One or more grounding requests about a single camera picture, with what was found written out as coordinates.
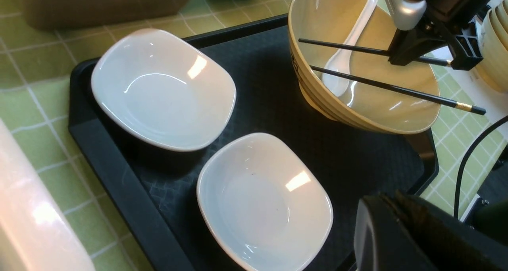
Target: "white spoon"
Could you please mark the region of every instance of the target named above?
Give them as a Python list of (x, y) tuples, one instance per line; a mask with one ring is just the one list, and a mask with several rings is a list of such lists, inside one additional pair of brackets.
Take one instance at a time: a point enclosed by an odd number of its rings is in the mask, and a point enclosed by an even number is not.
[[(362, 34), (365, 25), (367, 25), (370, 16), (372, 16), (374, 9), (376, 9), (376, 4), (377, 0), (367, 0), (367, 3), (365, 4), (365, 7), (363, 7), (358, 20), (356, 20), (354, 27), (344, 42), (346, 45), (356, 45), (356, 42)], [(338, 49), (337, 52), (326, 63), (325, 69), (349, 74), (351, 52), (351, 50)], [(337, 97), (341, 96), (349, 86), (349, 80), (345, 78), (323, 74), (321, 79), (323, 79), (325, 86)]]

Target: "serving tray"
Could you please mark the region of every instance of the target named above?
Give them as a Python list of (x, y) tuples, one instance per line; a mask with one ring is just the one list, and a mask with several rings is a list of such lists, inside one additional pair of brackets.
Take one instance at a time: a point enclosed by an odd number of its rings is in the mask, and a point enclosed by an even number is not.
[(237, 88), (227, 127), (197, 152), (162, 150), (116, 126), (91, 93), (98, 58), (71, 74), (69, 131), (156, 271), (242, 270), (210, 234), (196, 181), (217, 150), (243, 135), (265, 132), (284, 141), (332, 201), (332, 230), (309, 271), (354, 268), (361, 197), (419, 194), (437, 175), (430, 130), (408, 137), (366, 132), (331, 121), (306, 103), (292, 68), (286, 15), (185, 41), (227, 70)]

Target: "black chopstick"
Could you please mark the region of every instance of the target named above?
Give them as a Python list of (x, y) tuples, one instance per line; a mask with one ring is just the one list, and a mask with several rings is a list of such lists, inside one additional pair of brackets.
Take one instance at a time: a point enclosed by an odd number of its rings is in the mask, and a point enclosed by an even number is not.
[(334, 76), (337, 76), (337, 77), (342, 77), (342, 78), (350, 79), (351, 81), (357, 81), (358, 83), (364, 83), (366, 85), (372, 85), (372, 86), (375, 86), (377, 88), (383, 88), (385, 90), (391, 90), (392, 92), (398, 92), (399, 94), (406, 94), (408, 96), (416, 97), (416, 98), (423, 99), (423, 100), (426, 100), (426, 101), (430, 101), (430, 102), (433, 102), (433, 103), (446, 105), (446, 106), (449, 106), (449, 107), (452, 107), (452, 108), (457, 108), (458, 110), (464, 110), (464, 111), (472, 112), (472, 113), (479, 114), (479, 115), (485, 115), (485, 113), (486, 113), (485, 108), (481, 108), (481, 107), (477, 107), (475, 105), (469, 105), (469, 104), (457, 102), (455, 100), (447, 99), (447, 98), (444, 98), (444, 97), (434, 96), (433, 94), (427, 94), (426, 92), (418, 92), (417, 90), (411, 90), (409, 88), (402, 88), (400, 86), (390, 85), (388, 83), (381, 83), (379, 81), (373, 81), (373, 80), (368, 79), (368, 78), (363, 78), (363, 77), (353, 76), (353, 75), (349, 75), (349, 74), (339, 73), (339, 72), (323, 69), (323, 68), (320, 68), (320, 67), (316, 67), (315, 65), (311, 65), (310, 68), (312, 70), (315, 70), (315, 71), (318, 71), (318, 72), (322, 72), (322, 73), (325, 73), (325, 74), (330, 74), (330, 75), (334, 75)]
[[(319, 46), (332, 47), (332, 48), (337, 48), (337, 49), (351, 50), (351, 51), (355, 51), (355, 52), (369, 53), (369, 54), (375, 54), (375, 55), (379, 55), (379, 56), (390, 56), (390, 53), (387, 50), (372, 49), (372, 48), (337, 44), (337, 43), (331, 43), (331, 42), (316, 41), (316, 40), (310, 40), (310, 39), (304, 39), (304, 38), (300, 38), (300, 39), (298, 39), (298, 41), (302, 42), (302, 43), (312, 44), (312, 45), (319, 45)], [(430, 57), (426, 57), (426, 56), (421, 56), (421, 57), (417, 58), (415, 61), (420, 62), (420, 63), (429, 63), (430, 65), (442, 65), (443, 67), (450, 67), (452, 64), (452, 61), (449, 61), (449, 60), (444, 60), (442, 58), (430, 58)]]

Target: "square bowl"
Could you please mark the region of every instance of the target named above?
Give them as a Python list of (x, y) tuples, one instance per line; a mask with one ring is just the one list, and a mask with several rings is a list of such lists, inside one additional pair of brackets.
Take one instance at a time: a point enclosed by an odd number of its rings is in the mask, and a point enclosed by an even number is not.
[(210, 232), (248, 271), (303, 270), (333, 222), (321, 184), (270, 134), (249, 134), (220, 149), (201, 170), (196, 194)]
[(187, 152), (211, 144), (236, 100), (231, 76), (177, 36), (140, 29), (114, 44), (91, 76), (100, 108), (138, 139)]

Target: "stacked bowl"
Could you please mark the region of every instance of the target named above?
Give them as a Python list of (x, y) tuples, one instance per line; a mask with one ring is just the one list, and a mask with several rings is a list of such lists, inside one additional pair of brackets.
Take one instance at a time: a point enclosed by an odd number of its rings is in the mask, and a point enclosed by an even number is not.
[(491, 88), (508, 92), (508, 0), (490, 9), (481, 26), (477, 70)]
[[(289, 12), (290, 50), (300, 90), (306, 101), (329, 119), (375, 132), (416, 134), (430, 128), (439, 105), (363, 83), (350, 81), (336, 97), (310, 65), (325, 67), (337, 49), (298, 42), (299, 38), (344, 43), (367, 0), (292, 0)], [(376, 7), (357, 46), (388, 49), (396, 27)], [(423, 63), (391, 65), (386, 56), (353, 52), (350, 73), (439, 96), (430, 67)]]

